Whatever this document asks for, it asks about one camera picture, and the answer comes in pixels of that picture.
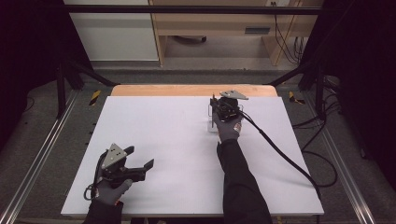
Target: wooden cabinet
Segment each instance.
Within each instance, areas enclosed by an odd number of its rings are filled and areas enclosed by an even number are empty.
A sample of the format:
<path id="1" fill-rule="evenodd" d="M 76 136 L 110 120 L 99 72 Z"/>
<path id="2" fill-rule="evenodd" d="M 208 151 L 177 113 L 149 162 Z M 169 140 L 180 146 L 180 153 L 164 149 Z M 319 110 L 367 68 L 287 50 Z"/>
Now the wooden cabinet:
<path id="1" fill-rule="evenodd" d="M 289 0 L 287 7 L 320 7 L 322 0 Z M 265 7 L 267 0 L 149 0 L 153 6 L 243 6 Z M 260 35 L 273 65 L 278 65 L 282 56 L 280 34 L 285 39 L 291 36 L 309 37 L 317 16 L 292 15 L 247 15 L 247 14 L 152 14 L 160 63 L 166 51 L 169 35 Z"/>

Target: gloved hand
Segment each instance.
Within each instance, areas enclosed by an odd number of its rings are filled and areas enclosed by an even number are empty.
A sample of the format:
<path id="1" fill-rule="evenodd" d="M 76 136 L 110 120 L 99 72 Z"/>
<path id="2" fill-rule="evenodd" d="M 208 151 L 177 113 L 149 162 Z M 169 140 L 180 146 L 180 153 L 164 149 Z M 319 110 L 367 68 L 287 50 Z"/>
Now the gloved hand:
<path id="1" fill-rule="evenodd" d="M 110 186 L 110 182 L 103 179 L 98 184 L 96 200 L 107 205 L 117 205 L 121 195 L 132 186 L 132 183 L 132 179 L 127 179 L 118 188 L 113 189 Z"/>
<path id="2" fill-rule="evenodd" d="M 221 121 L 217 113 L 213 113 L 212 116 L 213 121 L 216 123 L 216 126 L 218 126 L 219 138 L 221 142 L 224 142 L 228 139 L 238 139 L 242 129 L 242 116 L 238 115 L 238 118 L 227 122 Z"/>

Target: gray glove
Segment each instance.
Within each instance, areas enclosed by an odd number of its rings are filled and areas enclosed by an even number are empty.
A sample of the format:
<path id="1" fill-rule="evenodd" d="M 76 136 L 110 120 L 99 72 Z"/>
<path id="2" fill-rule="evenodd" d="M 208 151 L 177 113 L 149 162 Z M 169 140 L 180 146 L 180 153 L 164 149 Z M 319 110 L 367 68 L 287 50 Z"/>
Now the gray glove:
<path id="1" fill-rule="evenodd" d="M 96 200 L 107 205 L 116 205 L 121 195 L 132 186 L 132 183 L 132 179 L 127 179 L 118 188 L 113 189 L 110 183 L 103 179 L 98 184 Z"/>
<path id="2" fill-rule="evenodd" d="M 219 138 L 221 142 L 224 142 L 228 139 L 238 139 L 242 129 L 242 116 L 238 115 L 238 118 L 236 119 L 223 122 L 219 120 L 217 113 L 213 113 L 212 119 L 216 123 L 216 126 L 218 126 Z"/>

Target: wooden desk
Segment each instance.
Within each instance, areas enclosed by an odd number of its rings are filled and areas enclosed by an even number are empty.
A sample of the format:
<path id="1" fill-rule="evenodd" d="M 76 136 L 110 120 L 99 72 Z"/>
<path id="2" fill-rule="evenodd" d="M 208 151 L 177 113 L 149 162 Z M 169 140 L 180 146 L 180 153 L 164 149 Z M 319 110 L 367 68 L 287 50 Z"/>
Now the wooden desk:
<path id="1" fill-rule="evenodd" d="M 265 7 L 270 0 L 149 0 L 152 6 L 244 6 Z M 289 0 L 284 7 L 320 7 L 323 0 Z M 169 35 L 260 35 L 264 41 L 272 65 L 278 65 L 283 50 L 276 42 L 274 15 L 215 15 L 215 14 L 151 14 L 157 42 L 160 64 L 163 65 L 166 39 Z M 292 36 L 309 37 L 317 16 L 277 16 L 279 32 L 288 42 Z M 247 27 L 264 27 L 268 34 L 246 34 Z M 280 34 L 277 34 L 282 48 L 285 48 Z"/>
<path id="2" fill-rule="evenodd" d="M 274 87 L 256 85 L 120 85 L 107 97 L 61 214 L 85 217 L 83 199 L 99 156 L 116 143 L 134 146 L 126 167 L 154 159 L 144 182 L 122 195 L 127 217 L 222 216 L 224 173 L 216 153 L 218 135 L 207 131 L 213 92 L 238 90 L 239 102 L 288 157 L 308 172 L 290 121 Z M 272 216 L 323 214 L 309 181 L 284 161 L 247 122 L 239 144 Z"/>

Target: black fabric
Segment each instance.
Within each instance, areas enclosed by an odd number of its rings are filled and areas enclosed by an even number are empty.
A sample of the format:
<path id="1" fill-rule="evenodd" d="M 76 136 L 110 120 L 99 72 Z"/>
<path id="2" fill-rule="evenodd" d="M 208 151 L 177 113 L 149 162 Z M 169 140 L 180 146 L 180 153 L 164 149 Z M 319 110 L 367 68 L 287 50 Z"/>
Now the black fabric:
<path id="1" fill-rule="evenodd" d="M 326 0 L 325 7 L 347 6 L 351 0 Z M 396 1 L 354 2 L 320 54 L 324 75 L 339 77 L 340 102 L 361 149 L 372 157 L 396 189 Z M 341 15 L 319 16 L 302 62 L 312 60 L 319 43 Z M 302 82 L 315 81 L 314 70 Z"/>
<path id="2" fill-rule="evenodd" d="M 121 224 L 122 207 L 122 202 L 107 205 L 93 199 L 83 224 Z"/>
<path id="3" fill-rule="evenodd" d="M 270 224 L 268 206 L 256 179 L 235 139 L 218 145 L 218 156 L 224 171 L 223 212 L 226 224 Z"/>
<path id="4" fill-rule="evenodd" d="M 69 14 L 39 8 L 63 3 L 0 1 L 0 149 L 26 107 L 27 93 L 55 80 L 62 58 L 92 68 Z M 77 78 L 78 71 L 66 77 Z"/>

